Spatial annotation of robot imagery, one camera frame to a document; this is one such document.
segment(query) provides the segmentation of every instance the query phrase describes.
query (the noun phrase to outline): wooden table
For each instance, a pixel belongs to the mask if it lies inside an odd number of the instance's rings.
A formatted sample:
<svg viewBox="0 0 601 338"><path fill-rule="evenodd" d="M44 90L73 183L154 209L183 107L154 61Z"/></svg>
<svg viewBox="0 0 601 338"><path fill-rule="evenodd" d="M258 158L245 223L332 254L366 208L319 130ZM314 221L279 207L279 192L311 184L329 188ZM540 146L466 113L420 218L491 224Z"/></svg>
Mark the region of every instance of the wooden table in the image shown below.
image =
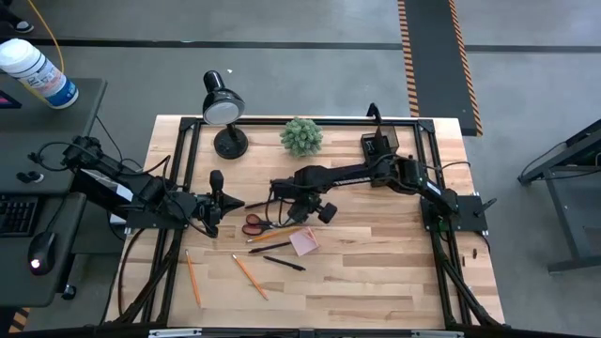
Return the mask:
<svg viewBox="0 0 601 338"><path fill-rule="evenodd" d="M178 115L157 116L146 168L174 152L180 118ZM465 161L467 157L457 120L434 121L442 164ZM279 133L283 126L241 126L239 128L248 136L249 149L241 158L230 161L220 158L212 145L216 132L222 128L202 127L192 192L209 192L208 173L220 169L225 178L223 191L247 204L267 199L270 179L292 176L305 165L334 167L363 162L360 137L376 130L376 127L324 127L321 152L314 157L294 159L280 144ZM398 153L415 155L413 132L398 127L396 132L400 145ZM182 163L186 162L186 154L187 150L184 150ZM183 179L184 167L182 165L179 173L179 182ZM459 194L474 191L467 165L445 169L444 177L447 187ZM247 237L241 232L246 215L243 208L223 218L217 239L187 230L179 255L169 326L443 328L432 244L423 229L418 198L417 195L397 194L388 188L373 189L367 183L330 190L322 196L324 203L338 206L338 213L330 225L320 222L316 215L308 222L320 248L302 257L297 257L289 246L270 251L272 256L306 267L303 272L268 262L260 254L247 254L253 247L282 242L285 238L247 244ZM253 211L261 214L263 208ZM277 211L276 206L270 208L271 218L277 218ZM124 307L133 301L148 278L156 236L156 231L146 231L131 250L124 275ZM457 242L459 255L465 256L463 273L467 285L493 317L502 321L501 304L485 243L471 233L458 233ZM474 248L478 251L475 259L472 258ZM193 260L201 308L194 300L183 249L189 250ZM247 280L233 261L232 253L262 285L269 301L264 300ZM455 317L459 318L456 292L451 286L450 293ZM160 307L158 300L155 313ZM115 317L114 289L107 320Z"/></svg>

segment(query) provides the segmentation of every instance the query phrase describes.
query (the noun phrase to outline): hazard tape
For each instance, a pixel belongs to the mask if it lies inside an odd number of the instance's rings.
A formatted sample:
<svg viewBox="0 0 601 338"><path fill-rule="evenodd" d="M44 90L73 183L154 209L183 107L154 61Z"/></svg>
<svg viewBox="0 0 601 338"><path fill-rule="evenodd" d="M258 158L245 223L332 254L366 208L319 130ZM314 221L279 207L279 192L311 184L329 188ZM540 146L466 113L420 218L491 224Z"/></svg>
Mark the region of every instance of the hazard tape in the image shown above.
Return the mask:
<svg viewBox="0 0 601 338"><path fill-rule="evenodd" d="M470 66L468 65L468 56L466 54L466 46L463 43L461 28L459 27L459 20L457 19L455 0L449 0L449 7L451 8L451 17L453 19L453 26L455 27L455 36L457 37L457 45L459 46L459 56L461 57L461 63L463 64L463 72L466 75L466 84L468 85L468 92L470 94L471 110L473 111L473 118L476 122L476 135L482 136L482 120L480 119L480 111L478 110L476 93L473 90L473 83L471 82Z"/></svg>
<svg viewBox="0 0 601 338"><path fill-rule="evenodd" d="M411 56L411 42L409 41L409 29L407 25L407 12L405 11L405 0L397 0L398 19L401 23L401 42L403 44L403 58L405 59L405 77L407 78L407 94L409 100L409 112L411 117L420 116L420 105L417 100L417 88L415 86L415 73L413 71L413 59Z"/></svg>
<svg viewBox="0 0 601 338"><path fill-rule="evenodd" d="M27 322L27 317L29 317L29 308L22 308L17 310L15 316L12 317L12 324L10 325L10 329L8 329L8 332L17 333L25 330L25 323Z"/></svg>

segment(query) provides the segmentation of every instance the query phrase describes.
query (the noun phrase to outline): computer mouse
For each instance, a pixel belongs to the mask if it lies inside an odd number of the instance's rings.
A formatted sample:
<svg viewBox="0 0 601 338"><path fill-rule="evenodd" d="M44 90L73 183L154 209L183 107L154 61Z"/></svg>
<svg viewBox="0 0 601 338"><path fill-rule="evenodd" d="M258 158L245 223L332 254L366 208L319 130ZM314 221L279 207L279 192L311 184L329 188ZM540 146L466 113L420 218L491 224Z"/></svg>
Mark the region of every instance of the computer mouse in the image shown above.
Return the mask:
<svg viewBox="0 0 601 338"><path fill-rule="evenodd" d="M56 234L49 231L41 232L31 239L27 253L31 273L41 276L53 269L55 243Z"/></svg>

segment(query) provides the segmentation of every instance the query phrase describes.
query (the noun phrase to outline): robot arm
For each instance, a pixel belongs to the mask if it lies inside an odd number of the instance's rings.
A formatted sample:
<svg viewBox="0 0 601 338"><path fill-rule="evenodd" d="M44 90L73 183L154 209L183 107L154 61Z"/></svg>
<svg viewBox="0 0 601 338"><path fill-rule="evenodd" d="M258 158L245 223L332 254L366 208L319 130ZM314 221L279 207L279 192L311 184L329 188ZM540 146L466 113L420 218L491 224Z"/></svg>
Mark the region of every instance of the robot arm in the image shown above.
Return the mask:
<svg viewBox="0 0 601 338"><path fill-rule="evenodd" d="M451 216L458 212L455 191L443 190L430 181L418 161L395 154L385 154L371 163L330 169L320 165L306 166L293 177L274 179L271 191L276 200L294 200L288 216L296 223L305 222L308 214L315 211L319 212L319 220L329 223L337 208L330 203L322 207L319 195L333 187L365 182L370 182L372 187L387 186L398 193L418 193L432 202L440 215Z"/></svg>
<svg viewBox="0 0 601 338"><path fill-rule="evenodd" d="M102 151L100 142L93 137L77 136L71 146L63 152L62 163L75 173L73 189L83 192L88 199L114 214L126 219L131 228L182 229L192 217L205 225L205 235L216 238L217 224L227 212L242 207L244 202L223 193L223 175L220 171L210 174L212 192L194 194L177 192L177 184L163 176L153 176L146 172L135 172L122 162ZM43 161L39 154L30 154L35 162ZM161 164L166 166L169 159ZM80 169L96 170L114 182L128 188L133 198L128 201L115 192L99 184Z"/></svg>

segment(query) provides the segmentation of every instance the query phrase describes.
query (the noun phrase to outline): pink sticky note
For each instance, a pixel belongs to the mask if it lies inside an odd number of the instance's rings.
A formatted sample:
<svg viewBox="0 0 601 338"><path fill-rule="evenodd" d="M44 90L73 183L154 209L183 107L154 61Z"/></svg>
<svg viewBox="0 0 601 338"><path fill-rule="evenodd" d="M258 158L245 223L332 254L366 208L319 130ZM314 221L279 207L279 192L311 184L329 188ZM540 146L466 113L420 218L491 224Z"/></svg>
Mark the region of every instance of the pink sticky note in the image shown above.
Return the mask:
<svg viewBox="0 0 601 338"><path fill-rule="evenodd" d="M292 246L299 256L307 254L319 247L313 231L311 231L311 228L308 226L290 235L290 242L292 242Z"/></svg>

